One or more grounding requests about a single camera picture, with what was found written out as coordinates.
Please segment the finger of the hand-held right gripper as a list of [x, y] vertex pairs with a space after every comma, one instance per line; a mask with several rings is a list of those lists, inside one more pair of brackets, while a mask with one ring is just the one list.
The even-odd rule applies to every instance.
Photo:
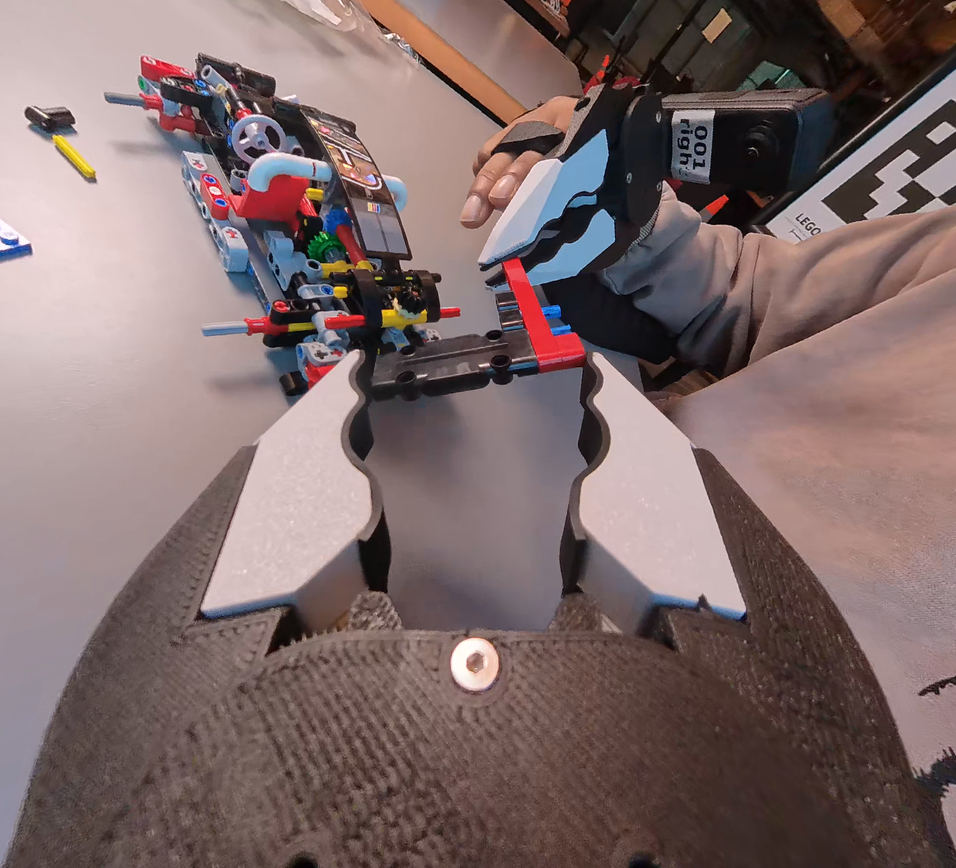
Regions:
[[576, 277], [615, 244], [615, 219], [605, 210], [566, 210], [535, 239], [534, 218], [503, 215], [485, 243], [485, 268], [518, 257], [532, 285]]
[[567, 160], [545, 158], [536, 163], [485, 242], [480, 269], [527, 253], [545, 225], [562, 217], [575, 200], [596, 201], [608, 158], [606, 133], [600, 132]]

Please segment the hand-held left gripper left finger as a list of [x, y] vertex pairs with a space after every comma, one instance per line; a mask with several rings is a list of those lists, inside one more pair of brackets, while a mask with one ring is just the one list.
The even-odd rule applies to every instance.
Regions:
[[291, 605], [303, 625], [334, 625], [359, 593], [387, 589], [388, 530], [364, 463], [371, 365], [351, 352], [257, 441], [205, 617]]

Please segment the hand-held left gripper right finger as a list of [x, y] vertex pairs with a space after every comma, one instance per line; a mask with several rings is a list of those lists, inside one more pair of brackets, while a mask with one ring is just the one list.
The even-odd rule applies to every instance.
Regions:
[[746, 615], [687, 437], [602, 354], [583, 365], [579, 449], [561, 542], [565, 591], [581, 589], [615, 628], [640, 633], [662, 606]]

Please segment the red black lego beam assembly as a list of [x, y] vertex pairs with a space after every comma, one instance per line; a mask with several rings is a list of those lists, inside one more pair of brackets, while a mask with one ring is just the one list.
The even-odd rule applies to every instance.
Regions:
[[495, 294], [496, 329], [379, 355], [370, 383], [372, 399], [414, 401], [582, 366], [586, 352], [580, 338], [561, 322], [558, 306], [540, 303], [521, 261], [505, 261], [503, 273], [507, 287]]

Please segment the lego race car model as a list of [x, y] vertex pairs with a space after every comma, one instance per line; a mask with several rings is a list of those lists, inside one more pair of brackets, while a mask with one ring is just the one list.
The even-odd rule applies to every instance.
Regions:
[[200, 144], [182, 154], [186, 189], [220, 262], [251, 278], [265, 313], [207, 325], [206, 336], [260, 336], [293, 348], [284, 393], [305, 393], [353, 348], [412, 352], [438, 339], [442, 277], [412, 258], [400, 212], [407, 190], [378, 169], [352, 121], [280, 97], [274, 77], [199, 53], [195, 68], [149, 56], [135, 94], [112, 105], [155, 111]]

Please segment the yellow lego axle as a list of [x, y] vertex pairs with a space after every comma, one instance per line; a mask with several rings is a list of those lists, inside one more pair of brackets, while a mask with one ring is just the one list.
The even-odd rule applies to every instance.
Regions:
[[78, 171], [84, 180], [88, 182], [97, 180], [98, 177], [95, 168], [79, 153], [66, 137], [55, 133], [52, 141], [57, 151]]

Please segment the person's right hand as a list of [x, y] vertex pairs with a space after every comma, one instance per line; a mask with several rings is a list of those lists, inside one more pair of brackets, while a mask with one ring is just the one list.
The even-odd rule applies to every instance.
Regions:
[[542, 154], [533, 150], [520, 155], [493, 153], [506, 133], [523, 121], [543, 121], [564, 132], [578, 101], [576, 97], [556, 96], [510, 122], [485, 142], [472, 164], [474, 180], [460, 215], [465, 228], [479, 228], [495, 210], [506, 208], [533, 166], [543, 159]]

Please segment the wood-edged grey table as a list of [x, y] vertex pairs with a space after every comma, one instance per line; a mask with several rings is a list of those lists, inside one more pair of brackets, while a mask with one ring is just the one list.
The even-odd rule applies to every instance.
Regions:
[[358, 0], [493, 120], [580, 96], [576, 67], [503, 0]]

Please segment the black white patterned board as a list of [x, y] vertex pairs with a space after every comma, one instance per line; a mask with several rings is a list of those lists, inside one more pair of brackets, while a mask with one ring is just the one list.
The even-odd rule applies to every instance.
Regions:
[[955, 51], [820, 166], [806, 187], [754, 225], [806, 240], [854, 222], [931, 213], [955, 203]]

